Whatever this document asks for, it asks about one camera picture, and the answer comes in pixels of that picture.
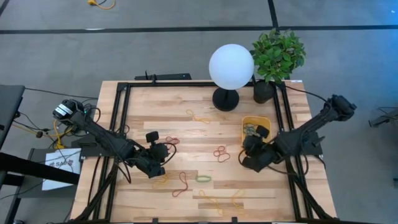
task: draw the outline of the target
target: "black stand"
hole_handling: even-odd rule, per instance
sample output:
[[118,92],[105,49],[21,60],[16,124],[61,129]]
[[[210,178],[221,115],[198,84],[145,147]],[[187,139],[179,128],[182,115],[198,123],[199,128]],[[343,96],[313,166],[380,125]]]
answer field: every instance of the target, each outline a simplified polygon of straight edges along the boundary
[[236,90],[218,88],[213,93],[213,104],[220,111],[231,111],[239,103],[239,95]]

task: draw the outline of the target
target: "white globe lamp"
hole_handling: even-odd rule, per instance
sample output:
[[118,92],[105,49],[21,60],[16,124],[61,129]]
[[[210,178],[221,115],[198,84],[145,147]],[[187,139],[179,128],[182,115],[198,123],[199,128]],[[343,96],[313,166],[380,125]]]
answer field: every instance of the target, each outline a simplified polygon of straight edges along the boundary
[[213,93],[213,104],[221,111],[231,111],[239,103],[236,89],[246,85],[254,71],[250,52],[238,45],[227,44],[217,49],[210,58],[209,73],[219,86]]

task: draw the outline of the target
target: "wooden table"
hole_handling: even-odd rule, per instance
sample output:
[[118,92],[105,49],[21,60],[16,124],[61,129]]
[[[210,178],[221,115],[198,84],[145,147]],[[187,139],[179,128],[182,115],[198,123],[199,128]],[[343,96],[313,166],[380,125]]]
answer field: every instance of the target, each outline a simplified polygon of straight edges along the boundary
[[[105,128],[109,128],[116,85],[117,82],[114,81],[103,82],[99,94],[98,107],[102,111],[99,123]],[[301,82],[287,82],[287,85],[303,90]],[[238,162],[243,117],[265,116],[272,122],[271,134],[273,136],[277,134],[278,124],[273,100],[262,105],[257,104],[252,99],[252,87],[244,87],[238,90],[240,97],[238,107],[230,112],[222,112],[211,102],[215,89],[216,87],[132,88],[126,120],[131,130],[127,136],[147,146],[145,134],[158,131],[160,141],[172,136],[179,138],[180,144],[177,145],[178,153],[165,165],[169,177],[166,184],[153,186],[156,180],[162,178],[148,179],[135,167],[130,169],[132,184],[128,184],[119,172],[111,215],[112,222],[151,222],[154,217],[159,218],[160,222],[230,222],[231,217],[238,217],[242,222],[294,221],[287,176],[267,168],[256,173],[244,168]],[[287,89],[287,93],[297,128],[311,118],[307,97],[304,93],[290,89]],[[284,126],[287,128],[281,96],[279,101]],[[122,107],[121,102],[118,121]],[[192,117],[186,114],[186,110],[192,110],[199,118],[210,119],[211,123],[192,120]],[[230,160],[217,162],[213,151],[218,146],[226,146],[227,152],[231,154]],[[314,157],[308,157],[308,160],[310,165],[306,176],[308,189],[325,211],[335,216],[323,165]],[[87,204],[95,162],[96,158],[89,158],[83,163],[72,218],[77,217]],[[273,167],[285,170],[284,163],[274,164]],[[188,190],[175,198],[172,197],[172,192],[185,186],[178,178],[182,171],[187,174]],[[199,183],[195,181],[196,175],[210,175],[213,179],[208,183]],[[100,171],[96,175],[93,195],[98,187],[99,178]],[[236,198],[235,202],[243,209],[237,209],[231,198],[239,189],[243,189],[244,195]],[[222,213],[216,209],[213,202],[200,196],[200,190],[212,200],[218,201]],[[300,210],[305,217],[302,196],[299,191],[298,193]],[[106,192],[102,200],[100,218],[104,217],[107,197]]]

